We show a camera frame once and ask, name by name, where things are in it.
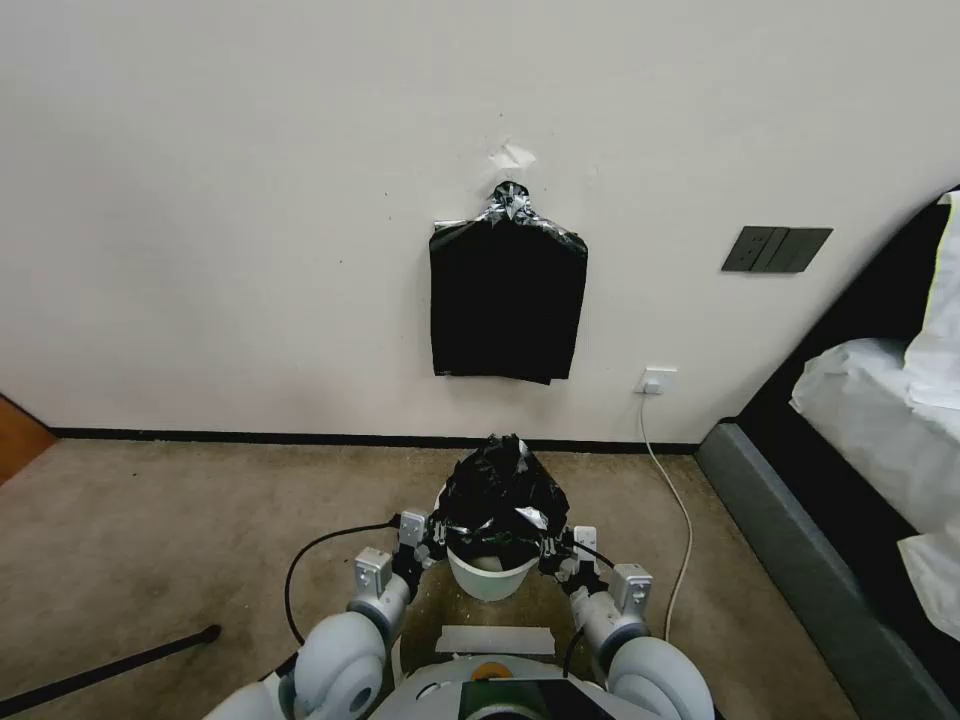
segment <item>black pole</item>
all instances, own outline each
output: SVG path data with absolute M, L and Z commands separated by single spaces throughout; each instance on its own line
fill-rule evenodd
M 166 645 L 144 650 L 142 653 L 137 653 L 136 655 L 131 655 L 130 657 L 120 660 L 114 660 L 112 663 L 101 665 L 93 670 L 87 670 L 79 675 L 58 680 L 49 685 L 36 688 L 35 690 L 28 690 L 25 693 L 14 695 L 12 698 L 7 698 L 6 700 L 0 700 L 0 718 L 10 717 L 18 712 L 42 705 L 45 702 L 56 700 L 69 693 L 82 690 L 90 685 L 95 685 L 101 680 L 120 675 L 134 668 L 138 668 L 141 665 L 151 663 L 154 660 L 160 660 L 161 658 L 167 657 L 167 655 L 173 655 L 194 645 L 211 643 L 218 637 L 220 637 L 220 626 L 211 625 L 198 633 L 181 638 L 180 640 L 174 640 Z

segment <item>black trash bag hanging on wall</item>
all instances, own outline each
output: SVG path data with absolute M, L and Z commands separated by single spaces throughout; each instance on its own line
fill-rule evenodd
M 475 220 L 430 238 L 430 337 L 437 375 L 566 379 L 577 342 L 587 246 L 500 183 Z
M 570 504 L 516 435 L 491 435 L 456 464 L 438 498 L 447 546 L 462 560 L 496 557 L 504 570 L 539 556 L 558 537 Z

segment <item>beige carpet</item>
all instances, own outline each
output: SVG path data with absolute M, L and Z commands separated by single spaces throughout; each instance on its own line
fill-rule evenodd
M 0 487 L 0 697 L 220 623 L 188 650 L 24 713 L 23 718 L 194 718 L 285 659 L 287 564 L 316 535 L 429 508 L 459 450 L 62 441 Z M 649 458 L 541 453 L 570 520 L 599 529 L 614 561 L 655 577 L 660 633 L 685 526 Z M 855 718 L 803 628 L 688 457 L 664 464 L 696 529 L 673 641 L 700 667 L 727 720 Z M 389 532 L 338 539 L 304 558 L 301 627 L 344 608 L 350 561 Z M 566 599 L 541 577 L 483 605 L 441 566 L 408 615 L 403 665 L 432 659 L 440 625 L 545 625 L 559 651 Z M 525 600 L 536 599 L 531 603 Z M 584 655 L 574 671 L 586 673 Z

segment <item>white bowl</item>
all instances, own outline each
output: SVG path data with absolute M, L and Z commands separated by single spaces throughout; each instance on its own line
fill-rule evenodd
M 540 558 L 532 557 L 523 565 L 500 572 L 474 567 L 466 560 L 458 558 L 449 546 L 447 546 L 447 559 L 450 561 L 450 569 L 453 570 L 457 585 L 463 588 L 467 595 L 477 600 L 491 602 L 513 595 L 523 583 L 527 572 L 537 564 Z

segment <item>white wall socket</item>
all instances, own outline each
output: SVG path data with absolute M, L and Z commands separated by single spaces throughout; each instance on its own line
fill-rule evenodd
M 633 391 L 641 395 L 663 395 L 676 377 L 676 368 L 647 366 Z

